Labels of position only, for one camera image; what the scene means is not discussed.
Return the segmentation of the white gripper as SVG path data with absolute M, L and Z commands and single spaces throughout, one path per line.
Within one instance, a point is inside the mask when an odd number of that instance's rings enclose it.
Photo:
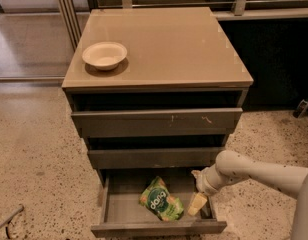
M 195 216 L 207 203 L 207 196 L 218 193 L 226 185 L 228 177 L 220 173 L 215 165 L 203 170 L 192 170 L 191 174 L 196 180 L 196 188 L 200 193 L 192 195 L 187 212 L 190 216 Z

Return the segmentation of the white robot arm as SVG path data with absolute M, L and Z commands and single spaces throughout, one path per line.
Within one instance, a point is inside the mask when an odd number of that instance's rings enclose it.
M 217 154 L 215 163 L 193 170 L 201 195 L 212 196 L 225 186 L 252 179 L 297 200 L 291 240 L 308 240 L 308 168 L 253 160 L 231 150 Z

